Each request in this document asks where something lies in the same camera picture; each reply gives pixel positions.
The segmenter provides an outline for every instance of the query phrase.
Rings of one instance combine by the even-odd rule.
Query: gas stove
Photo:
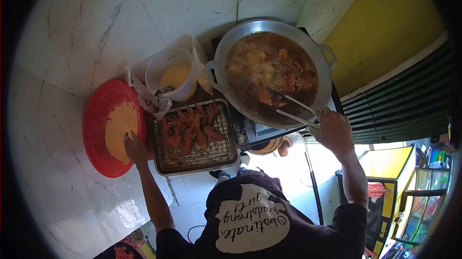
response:
[[[299,27],[299,29],[302,30],[304,33],[306,33],[306,35],[309,35],[304,27]],[[217,46],[218,46],[218,43],[220,43],[220,40],[221,40],[221,37],[212,39],[212,51],[213,51],[212,54],[213,55],[215,55],[215,51],[217,50]],[[331,97],[330,97],[330,100],[327,106],[331,110],[335,110],[343,114],[343,109],[340,103],[339,95],[337,94],[337,90],[335,89],[335,86],[333,83],[332,83],[332,94],[331,94]],[[242,127],[244,127],[245,129],[245,134],[243,132],[242,135],[247,136],[246,139],[248,139],[250,146],[254,146],[254,145],[272,140],[274,138],[290,134],[298,130],[303,130],[305,128],[305,127],[300,127],[300,128],[293,128],[293,129],[275,129],[275,128],[267,127],[260,123],[254,122],[251,119],[244,117],[237,110],[235,110],[234,114],[235,115],[231,119],[240,121],[239,124],[241,125],[241,129]],[[241,143],[241,151],[249,150],[250,146],[248,146],[246,142]]]

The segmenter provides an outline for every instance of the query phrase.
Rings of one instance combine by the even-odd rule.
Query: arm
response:
[[[147,212],[156,228],[156,233],[163,229],[174,229],[175,224],[173,223],[169,206],[149,170],[146,147],[133,131],[131,135],[133,140],[128,136],[128,133],[124,136],[125,151],[130,161],[136,165],[138,172],[140,172]]]
[[[342,164],[343,189],[350,204],[368,207],[367,179],[354,151],[352,131],[347,116],[331,111],[328,107],[317,110],[320,130],[309,129],[311,135],[331,150]]]

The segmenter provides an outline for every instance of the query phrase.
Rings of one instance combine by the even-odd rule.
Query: black t-shirt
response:
[[[209,194],[207,225],[195,244],[178,231],[157,234],[157,258],[361,258],[367,210],[345,204],[332,224],[313,222],[286,200],[279,179],[238,176]]]

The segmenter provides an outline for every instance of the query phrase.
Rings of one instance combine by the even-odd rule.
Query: black shutter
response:
[[[447,133],[452,50],[447,41],[395,77],[342,102],[354,143],[410,141]],[[303,136],[314,141],[306,132]]]

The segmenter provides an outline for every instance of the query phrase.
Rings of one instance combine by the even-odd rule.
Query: bucket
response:
[[[181,87],[162,94],[174,101],[186,101],[194,95],[197,89],[194,59],[186,48],[170,47],[154,54],[146,68],[146,86],[151,94],[160,88],[160,80],[165,71],[174,65],[191,66],[191,72]]]

